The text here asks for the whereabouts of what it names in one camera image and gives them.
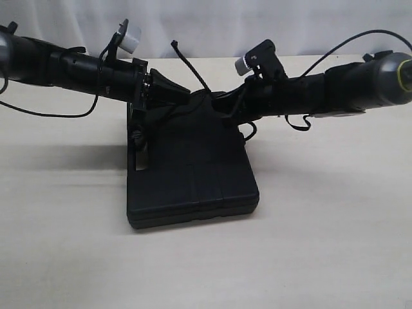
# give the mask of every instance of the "white backdrop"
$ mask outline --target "white backdrop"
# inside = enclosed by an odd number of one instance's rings
[[[190,57],[233,57],[263,39],[280,55],[324,53],[358,32],[393,30],[412,40],[411,0],[2,0],[0,23],[17,21],[19,35],[62,46],[83,45],[98,53],[129,18],[143,30],[135,56],[174,57],[180,42]],[[406,51],[385,35],[361,39],[339,53],[392,48]]]

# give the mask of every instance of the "white table surface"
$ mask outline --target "white table surface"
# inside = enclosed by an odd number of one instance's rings
[[[282,61],[296,76],[316,58]],[[193,60],[216,91],[242,82],[233,62]],[[200,88],[178,59],[150,65]],[[93,97],[11,82],[1,99],[80,113]],[[126,219],[125,110],[0,107],[1,309],[412,308],[412,104],[314,119],[307,133],[260,120],[253,215],[142,232]]]

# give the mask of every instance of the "black carrying case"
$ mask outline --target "black carrying case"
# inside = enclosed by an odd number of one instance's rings
[[[223,127],[204,91],[193,93],[190,104],[175,112],[200,103],[194,113],[149,134],[146,169],[136,169],[139,156],[128,139],[127,218],[133,228],[249,214],[258,205],[259,190],[238,127]],[[147,117],[155,121],[162,113],[154,109]]]

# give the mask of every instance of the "plastic case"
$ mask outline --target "plastic case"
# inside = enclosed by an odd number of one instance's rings
[[[204,91],[176,111],[190,110],[203,98],[196,112],[149,136],[147,169],[136,170],[134,143],[128,143],[127,218],[133,228],[249,214],[258,205],[259,190],[238,127],[223,127]],[[158,111],[150,111],[150,117]]]

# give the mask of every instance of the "yellow ring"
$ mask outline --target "yellow ring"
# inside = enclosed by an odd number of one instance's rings
[[[402,79],[400,78],[400,69],[402,68],[402,66],[403,66],[405,63],[407,63],[407,62],[409,62],[409,61],[412,61],[412,59],[405,60],[404,62],[401,62],[401,63],[399,64],[398,70],[397,70],[399,86],[400,86],[404,91],[406,91],[406,92],[412,92],[412,89],[406,88],[405,85],[402,83]]]

